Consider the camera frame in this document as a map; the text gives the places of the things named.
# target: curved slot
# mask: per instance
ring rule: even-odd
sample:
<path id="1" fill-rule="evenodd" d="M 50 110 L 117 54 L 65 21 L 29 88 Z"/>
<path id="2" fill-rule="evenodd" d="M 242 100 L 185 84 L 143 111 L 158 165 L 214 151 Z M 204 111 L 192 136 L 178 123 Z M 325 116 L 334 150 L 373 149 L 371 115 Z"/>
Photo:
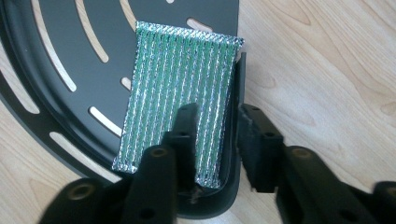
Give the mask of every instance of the curved slot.
<path id="1" fill-rule="evenodd" d="M 122 129 L 102 114 L 102 112 L 100 112 L 95 106 L 91 106 L 89 112 L 103 126 L 113 132 L 116 136 L 121 137 Z"/>
<path id="2" fill-rule="evenodd" d="M 67 74 L 64 66 L 58 58 L 58 55 L 56 54 L 55 49 L 52 46 L 52 43 L 50 42 L 50 37 L 48 35 L 46 25 L 41 15 L 41 8 L 38 0 L 32 0 L 32 6 L 33 12 L 35 14 L 35 22 L 37 23 L 38 32 L 40 33 L 41 39 L 43 40 L 44 46 L 52 61 L 53 66 L 55 66 L 56 70 L 58 71 L 59 77 L 64 82 L 64 85 L 67 87 L 67 89 L 69 89 L 70 91 L 75 91 L 77 89 L 76 84 Z"/>
<path id="3" fill-rule="evenodd" d="M 125 15 L 126 20 L 129 22 L 131 28 L 136 31 L 136 17 L 132 12 L 131 6 L 129 5 L 128 0 L 120 0 L 120 4 L 122 7 L 122 11 Z"/>
<path id="4" fill-rule="evenodd" d="M 32 114 L 39 114 L 40 109 L 32 100 L 30 95 L 27 93 L 26 89 L 21 84 L 14 70 L 11 69 L 12 66 L 6 57 L 6 52 L 3 49 L 3 45 L 0 43 L 0 55 L 5 55 L 4 58 L 0 60 L 0 70 L 2 72 L 2 76 L 6 79 L 9 87 L 12 89 L 14 94 L 17 96 L 21 105 L 25 110 Z"/>
<path id="5" fill-rule="evenodd" d="M 84 28 L 85 34 L 90 40 L 91 46 L 95 50 L 97 56 L 102 61 L 102 63 L 107 63 L 108 56 L 91 27 L 91 23 L 90 20 L 88 19 L 87 11 L 85 10 L 84 0 L 76 0 L 76 6 L 77 6 L 79 19 L 81 20 L 81 24 L 82 27 Z"/>
<path id="6" fill-rule="evenodd" d="M 119 176 L 109 172 L 103 166 L 91 160 L 91 158 L 87 157 L 84 153 L 78 150 L 78 148 L 71 144 L 69 140 L 67 140 L 61 133 L 51 132 L 49 133 L 49 137 L 52 138 L 52 140 L 56 142 L 56 144 L 62 147 L 72 157 L 90 168 L 92 171 L 96 172 L 97 174 L 101 175 L 102 177 L 113 183 L 120 180 Z"/>
<path id="7" fill-rule="evenodd" d="M 212 27 L 205 25 L 192 17 L 187 19 L 187 24 L 194 30 L 200 30 L 200 31 L 205 31 L 205 32 L 209 32 L 209 33 L 213 32 Z"/>
<path id="8" fill-rule="evenodd" d="M 129 79 L 128 77 L 123 77 L 120 82 L 121 82 L 122 86 L 125 87 L 125 89 L 127 89 L 128 91 L 131 90 L 131 88 L 132 88 L 131 79 Z"/>

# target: light wood surface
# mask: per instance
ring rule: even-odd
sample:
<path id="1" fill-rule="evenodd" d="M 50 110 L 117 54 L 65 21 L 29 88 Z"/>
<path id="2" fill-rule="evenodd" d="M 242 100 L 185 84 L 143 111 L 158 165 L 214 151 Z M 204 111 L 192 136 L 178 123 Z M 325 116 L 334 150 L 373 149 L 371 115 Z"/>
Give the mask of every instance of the light wood surface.
<path id="1" fill-rule="evenodd" d="M 286 144 L 314 149 L 360 189 L 396 180 L 395 1 L 241 0 L 239 36 L 246 39 L 245 100 L 268 115 Z M 0 65 L 16 83 L 3 51 Z M 0 223 L 37 222 L 58 190 L 77 178 L 0 104 Z M 243 171 L 229 211 L 179 222 L 280 219 L 274 195 L 251 192 Z"/>

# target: round hole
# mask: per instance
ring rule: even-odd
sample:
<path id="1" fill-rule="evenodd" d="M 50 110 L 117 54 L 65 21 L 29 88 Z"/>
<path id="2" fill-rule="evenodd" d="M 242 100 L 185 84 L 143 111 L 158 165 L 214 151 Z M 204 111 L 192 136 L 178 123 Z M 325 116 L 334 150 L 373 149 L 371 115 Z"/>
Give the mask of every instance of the round hole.
<path id="1" fill-rule="evenodd" d="M 168 153 L 168 150 L 164 149 L 164 148 L 155 148 L 153 150 L 151 150 L 151 156 L 152 157 L 162 157 L 164 155 L 166 155 Z"/>
<path id="2" fill-rule="evenodd" d="M 339 214 L 343 219 L 345 219 L 347 221 L 350 221 L 350 222 L 358 221 L 358 217 L 348 210 L 345 210 L 345 209 L 340 210 Z"/>
<path id="3" fill-rule="evenodd" d="M 79 184 L 69 190 L 67 196 L 70 200 L 81 200 L 90 196 L 95 191 L 92 184 Z"/>
<path id="4" fill-rule="evenodd" d="M 152 219 L 155 217 L 155 211 L 151 208 L 144 208 L 140 211 L 140 218 L 144 220 Z"/>
<path id="5" fill-rule="evenodd" d="M 308 159 L 311 157 L 311 153 L 303 148 L 295 148 L 291 153 L 300 159 Z"/>
<path id="6" fill-rule="evenodd" d="M 274 134 L 274 133 L 265 133 L 265 136 L 267 136 L 267 137 L 274 137 L 275 134 Z"/>
<path id="7" fill-rule="evenodd" d="M 387 192 L 388 192 L 388 194 L 390 194 L 390 196 L 396 198 L 396 187 L 388 188 Z"/>

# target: black plastic tray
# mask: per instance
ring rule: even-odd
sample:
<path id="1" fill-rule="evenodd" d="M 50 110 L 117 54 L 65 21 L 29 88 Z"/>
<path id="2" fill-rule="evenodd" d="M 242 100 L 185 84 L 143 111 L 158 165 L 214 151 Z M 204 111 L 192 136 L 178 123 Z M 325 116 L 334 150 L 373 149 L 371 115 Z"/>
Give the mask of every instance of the black plastic tray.
<path id="1" fill-rule="evenodd" d="M 94 119 L 88 110 L 95 106 L 122 127 L 129 92 L 121 86 L 120 80 L 132 76 L 134 31 L 125 19 L 120 1 L 85 0 L 92 29 L 109 56 L 109 61 L 102 63 L 83 30 L 74 0 L 39 2 L 51 43 L 77 90 L 69 91 L 52 65 L 35 23 L 31 1 L 0 0 L 2 43 L 40 113 L 31 114 L 23 108 L 3 75 L 0 76 L 1 99 L 36 141 L 60 161 L 80 175 L 107 182 L 59 147 L 50 138 L 50 133 L 61 133 L 81 152 L 111 171 L 120 139 Z M 237 33 L 238 0 L 176 0 L 172 4 L 165 0 L 130 0 L 129 4 L 140 21 L 188 28 L 187 18 L 195 18 L 210 25 L 216 33 Z M 243 54 L 235 69 L 221 155 L 223 186 L 209 190 L 197 204 L 190 204 L 188 197 L 179 195 L 177 212 L 180 217 L 214 217 L 233 204 L 240 173 L 234 135 L 237 106 L 243 103 L 245 59 Z"/>

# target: black plastic part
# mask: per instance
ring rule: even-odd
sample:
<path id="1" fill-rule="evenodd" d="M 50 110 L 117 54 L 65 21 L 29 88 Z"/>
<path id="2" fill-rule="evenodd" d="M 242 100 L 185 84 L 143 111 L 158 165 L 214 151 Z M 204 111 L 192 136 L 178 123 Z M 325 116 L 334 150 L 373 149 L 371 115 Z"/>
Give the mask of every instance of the black plastic part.
<path id="1" fill-rule="evenodd" d="M 139 171 L 125 197 L 120 223 L 176 222 L 177 163 L 171 147 L 145 150 Z"/>
<path id="2" fill-rule="evenodd" d="M 377 183 L 370 205 L 371 213 L 379 222 L 384 224 L 394 223 L 396 220 L 396 182 Z"/>
<path id="3" fill-rule="evenodd" d="M 103 195 L 104 187 L 96 179 L 74 181 L 57 195 L 39 223 L 103 223 L 97 213 Z"/>
<path id="4" fill-rule="evenodd" d="M 100 207 L 96 210 L 97 221 L 94 223 L 120 222 L 122 209 L 125 206 L 125 196 L 130 191 L 132 183 L 134 183 L 134 178 L 127 176 L 104 188 Z"/>
<path id="5" fill-rule="evenodd" d="M 21 125 L 52 155 L 78 174 L 106 182 L 58 146 L 50 133 L 62 134 L 85 155 L 111 170 L 120 139 L 97 122 L 88 110 L 95 106 L 122 126 L 129 92 L 120 80 L 132 76 L 134 32 L 123 15 L 120 1 L 85 0 L 92 29 L 109 56 L 109 61 L 102 63 L 82 28 L 75 1 L 40 0 L 39 3 L 51 43 L 77 90 L 69 91 L 53 66 L 39 35 L 31 1 L 0 0 L 2 43 L 40 114 L 31 114 L 23 108 L 3 76 L 0 76 L 0 97 Z M 213 28 L 215 33 L 236 35 L 237 32 L 238 0 L 186 0 L 173 4 L 165 0 L 131 0 L 129 3 L 140 21 L 188 28 L 186 20 L 194 18 Z M 226 119 L 219 173 L 223 186 L 218 190 L 207 189 L 205 197 L 195 206 L 181 205 L 178 210 L 181 217 L 213 217 L 226 211 L 234 201 L 240 169 L 234 145 L 236 108 L 242 102 L 234 97 L 244 91 L 243 85 L 239 85 L 245 78 L 244 68 L 243 57 L 234 79 L 234 86 L 240 89 L 233 88 Z M 187 198 L 179 197 L 179 204 L 185 201 Z"/>
<path id="6" fill-rule="evenodd" d="M 177 111 L 172 131 L 165 133 L 161 142 L 176 151 L 178 192 L 192 192 L 195 187 L 197 113 L 197 104 L 183 105 Z"/>
<path id="7" fill-rule="evenodd" d="M 276 202 L 284 223 L 377 223 L 314 151 L 304 147 L 283 151 Z"/>
<path id="8" fill-rule="evenodd" d="M 262 193 L 275 191 L 283 136 L 262 111 L 241 105 L 238 120 L 238 148 L 252 188 Z"/>

